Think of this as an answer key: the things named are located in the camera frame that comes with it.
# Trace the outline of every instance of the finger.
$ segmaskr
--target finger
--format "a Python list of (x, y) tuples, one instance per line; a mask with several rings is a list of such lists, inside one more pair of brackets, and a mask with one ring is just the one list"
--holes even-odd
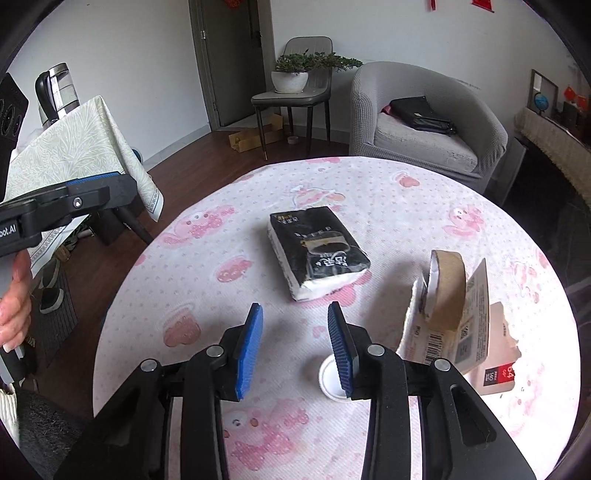
[(31, 257), (27, 250), (21, 250), (17, 253), (12, 264), (12, 279), (15, 281), (27, 280), (31, 275)]
[(11, 340), (4, 343), (4, 351), (11, 352), (17, 346), (22, 344), (25, 341), (25, 338), (27, 337), (27, 332), (29, 331), (30, 326), (31, 326), (31, 316), (27, 315), (27, 317), (25, 318), (25, 322), (22, 326), (22, 329)]
[(24, 281), (12, 281), (10, 288), (0, 300), (0, 325), (5, 325), (21, 311), (29, 298), (29, 285)]
[(31, 309), (29, 306), (29, 308), (24, 308), (21, 312), (18, 312), (6, 325), (0, 326), (0, 345), (13, 342), (20, 333), (27, 334), (31, 324), (30, 314)]

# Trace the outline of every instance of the black handbag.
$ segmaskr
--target black handbag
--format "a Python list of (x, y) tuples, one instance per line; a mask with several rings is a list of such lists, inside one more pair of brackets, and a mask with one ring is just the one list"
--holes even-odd
[(452, 121), (436, 114), (425, 97), (399, 98), (390, 102), (391, 113), (415, 130), (455, 135)]

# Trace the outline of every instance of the tape roll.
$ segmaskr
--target tape roll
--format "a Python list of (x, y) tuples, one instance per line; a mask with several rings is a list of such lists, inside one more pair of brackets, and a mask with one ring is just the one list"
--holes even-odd
[(460, 326), (466, 300), (466, 269), (457, 252), (433, 250), (425, 300), (429, 327), (455, 331)]

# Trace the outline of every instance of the white round lid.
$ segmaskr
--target white round lid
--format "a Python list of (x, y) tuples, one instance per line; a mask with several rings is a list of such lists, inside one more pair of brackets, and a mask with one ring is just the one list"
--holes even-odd
[(351, 401), (350, 398), (347, 398), (345, 391), (340, 387), (339, 371), (336, 368), (334, 355), (328, 356), (322, 362), (320, 371), (318, 372), (318, 382), (324, 395), (331, 400), (340, 402)]

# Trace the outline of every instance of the metal bolt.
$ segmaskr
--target metal bolt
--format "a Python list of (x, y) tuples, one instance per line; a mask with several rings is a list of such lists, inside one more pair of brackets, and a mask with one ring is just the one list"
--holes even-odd
[(374, 343), (368, 347), (368, 353), (373, 356), (382, 356), (386, 350), (383, 346)]
[(158, 366), (158, 362), (156, 360), (148, 358), (147, 360), (144, 360), (139, 367), (144, 372), (153, 372), (154, 370), (156, 370), (157, 366)]
[(205, 353), (207, 353), (207, 356), (212, 358), (218, 358), (223, 355), (223, 348), (219, 345), (212, 345), (206, 350)]
[(449, 369), (451, 367), (452, 366), (450, 365), (450, 363), (444, 358), (438, 358), (437, 360), (435, 360), (435, 368), (437, 368), (441, 372), (449, 372)]

